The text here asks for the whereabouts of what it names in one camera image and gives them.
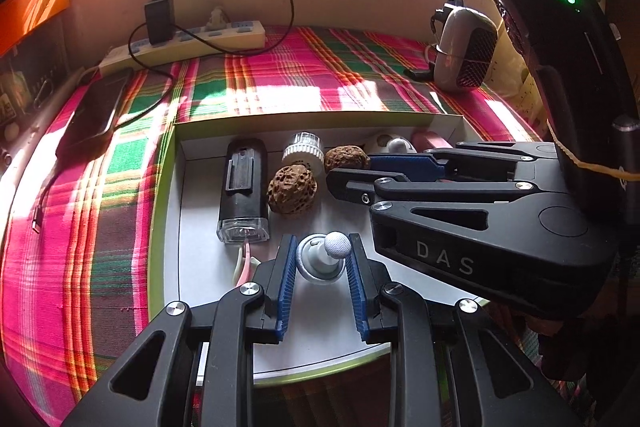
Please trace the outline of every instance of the blue gripper pad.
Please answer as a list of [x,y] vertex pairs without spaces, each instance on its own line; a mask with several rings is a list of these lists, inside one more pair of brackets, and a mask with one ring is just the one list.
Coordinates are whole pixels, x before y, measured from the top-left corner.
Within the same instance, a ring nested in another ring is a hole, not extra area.
[[293,298],[293,285],[296,281],[296,248],[298,240],[296,236],[291,237],[287,261],[282,274],[282,282],[278,291],[278,318],[276,320],[276,336],[279,341],[284,339],[284,334],[289,327],[289,315],[291,312],[291,299]]
[[412,182],[435,182],[444,178],[444,166],[425,153],[372,154],[371,170],[402,172]]
[[360,333],[363,342],[369,338],[369,322],[367,321],[367,299],[364,294],[362,277],[356,262],[356,254],[351,248],[351,252],[345,259],[347,265],[347,279],[349,280],[349,292],[351,293],[351,304],[353,305],[353,317],[356,320],[356,329]]

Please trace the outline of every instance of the white letter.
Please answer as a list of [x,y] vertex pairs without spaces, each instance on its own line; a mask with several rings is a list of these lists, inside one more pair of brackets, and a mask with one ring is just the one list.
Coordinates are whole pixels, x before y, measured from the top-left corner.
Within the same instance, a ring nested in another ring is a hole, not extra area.
[[418,241],[418,257],[424,257],[426,259],[428,255],[429,247],[427,247],[427,245],[425,245],[421,241]]
[[471,268],[470,264],[473,263],[473,259],[469,259],[468,257],[463,257],[462,259],[460,259],[460,264],[462,264],[462,266],[465,267],[465,270],[463,270],[462,268],[460,268],[460,272],[462,272],[465,275],[471,275],[474,272],[474,269]]
[[447,268],[451,268],[451,265],[449,264],[449,258],[447,257],[447,251],[446,250],[442,250],[440,252],[440,255],[438,256],[438,260],[436,261],[437,263],[445,263],[447,265]]

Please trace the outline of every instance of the white portable speaker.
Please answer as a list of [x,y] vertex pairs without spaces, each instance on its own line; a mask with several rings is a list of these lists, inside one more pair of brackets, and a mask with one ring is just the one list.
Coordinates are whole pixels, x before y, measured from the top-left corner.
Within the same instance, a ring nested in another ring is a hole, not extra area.
[[482,86],[498,41],[498,29],[489,17],[463,6],[462,0],[449,0],[431,18],[444,24],[433,68],[435,84],[449,92]]

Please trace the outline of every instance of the power strip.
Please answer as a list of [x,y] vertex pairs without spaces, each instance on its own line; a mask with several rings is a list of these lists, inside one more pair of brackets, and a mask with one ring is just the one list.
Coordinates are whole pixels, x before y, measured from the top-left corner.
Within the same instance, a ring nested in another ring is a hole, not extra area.
[[[189,31],[219,48],[230,51],[257,50],[264,47],[266,40],[260,21],[232,22],[222,30],[207,30],[200,27],[192,28]],[[131,50],[136,58],[149,66],[219,53],[183,32],[177,32],[173,39],[161,44],[151,45],[148,39],[132,42]],[[112,49],[100,63],[102,76],[126,68],[142,69],[129,56],[129,49],[126,45]]]

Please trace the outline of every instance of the colorful striped fabric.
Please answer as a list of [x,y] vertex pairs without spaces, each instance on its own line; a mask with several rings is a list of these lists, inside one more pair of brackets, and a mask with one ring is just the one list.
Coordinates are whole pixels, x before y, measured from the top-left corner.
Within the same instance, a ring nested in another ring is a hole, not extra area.
[[[269,29],[268,41],[281,32]],[[148,323],[152,210],[175,122],[272,112],[429,111],[463,114],[486,139],[537,139],[488,89],[451,96],[407,80],[404,68],[427,68],[424,45],[407,39],[295,28],[264,55],[164,68],[177,77],[170,99],[117,131],[104,156],[60,175],[41,234],[31,232],[33,205],[86,88],[41,140],[15,197],[0,274],[2,351],[18,386],[52,426]],[[138,73],[126,113],[143,110],[167,85],[160,74]]]

